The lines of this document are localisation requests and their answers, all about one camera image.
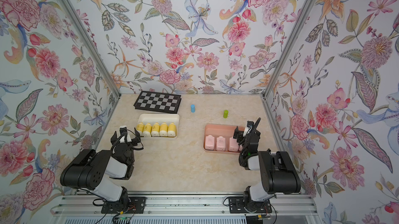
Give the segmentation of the pink sharpener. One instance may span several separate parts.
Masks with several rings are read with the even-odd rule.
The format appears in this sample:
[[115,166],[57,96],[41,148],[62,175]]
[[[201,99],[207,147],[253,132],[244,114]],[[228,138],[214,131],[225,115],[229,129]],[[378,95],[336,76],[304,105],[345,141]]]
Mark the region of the pink sharpener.
[[228,143],[228,151],[229,152],[238,152],[240,148],[240,145],[237,141],[237,139],[231,137],[229,138],[229,143]]
[[204,148],[206,150],[215,150],[215,137],[208,135],[205,137]]
[[217,137],[216,140],[216,150],[217,151],[226,151],[226,139],[223,136]]

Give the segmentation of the yellow sharpener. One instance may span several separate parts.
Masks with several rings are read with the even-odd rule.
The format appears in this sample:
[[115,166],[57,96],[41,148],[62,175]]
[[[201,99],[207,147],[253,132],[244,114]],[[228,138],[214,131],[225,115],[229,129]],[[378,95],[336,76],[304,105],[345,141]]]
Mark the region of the yellow sharpener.
[[150,123],[147,123],[144,126],[142,135],[143,135],[143,137],[151,137],[152,136],[152,125]]
[[158,123],[155,123],[154,125],[152,125],[151,136],[152,137],[160,137],[160,125]]
[[160,137],[167,137],[168,136],[168,124],[167,123],[162,123],[160,125],[159,134],[160,134]]
[[136,126],[136,131],[140,134],[140,136],[143,136],[143,130],[144,124],[142,122],[139,122]]
[[168,137],[176,137],[176,134],[177,134],[176,125],[175,125],[174,123],[171,123],[171,124],[168,126],[167,135],[168,135]]

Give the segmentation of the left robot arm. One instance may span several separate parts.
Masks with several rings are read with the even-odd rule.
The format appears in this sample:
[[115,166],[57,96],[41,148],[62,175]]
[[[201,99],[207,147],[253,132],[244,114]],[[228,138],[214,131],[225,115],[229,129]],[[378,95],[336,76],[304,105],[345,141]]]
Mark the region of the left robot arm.
[[128,180],[134,170],[134,152],[138,148],[141,134],[123,126],[119,134],[111,138],[111,148],[96,152],[83,149],[73,161],[66,166],[60,176],[62,186],[90,192],[105,202],[128,204],[127,189],[116,185],[112,179]]

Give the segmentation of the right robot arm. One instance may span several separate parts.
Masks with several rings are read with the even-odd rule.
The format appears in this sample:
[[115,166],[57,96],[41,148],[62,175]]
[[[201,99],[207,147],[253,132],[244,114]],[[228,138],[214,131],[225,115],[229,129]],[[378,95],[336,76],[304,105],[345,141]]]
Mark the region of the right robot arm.
[[239,165],[260,172],[260,182],[248,186],[243,193],[245,204],[267,201],[277,193],[290,195],[301,191],[301,182],[288,152],[258,151],[260,132],[254,125],[244,131],[236,127],[233,138],[242,148]]

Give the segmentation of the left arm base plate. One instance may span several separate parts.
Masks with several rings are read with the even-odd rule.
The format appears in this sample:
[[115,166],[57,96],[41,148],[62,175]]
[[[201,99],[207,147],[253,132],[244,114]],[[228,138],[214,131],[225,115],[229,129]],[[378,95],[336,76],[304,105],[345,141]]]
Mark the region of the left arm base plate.
[[118,202],[104,202],[102,214],[143,214],[146,197],[129,197],[129,200]]

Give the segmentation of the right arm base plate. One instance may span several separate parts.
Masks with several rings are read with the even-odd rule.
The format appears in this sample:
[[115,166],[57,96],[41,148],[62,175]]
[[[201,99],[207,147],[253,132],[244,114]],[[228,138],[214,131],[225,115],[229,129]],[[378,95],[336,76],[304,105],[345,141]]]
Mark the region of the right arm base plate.
[[255,202],[244,197],[227,197],[223,204],[229,208],[231,214],[272,214],[272,206],[269,200]]

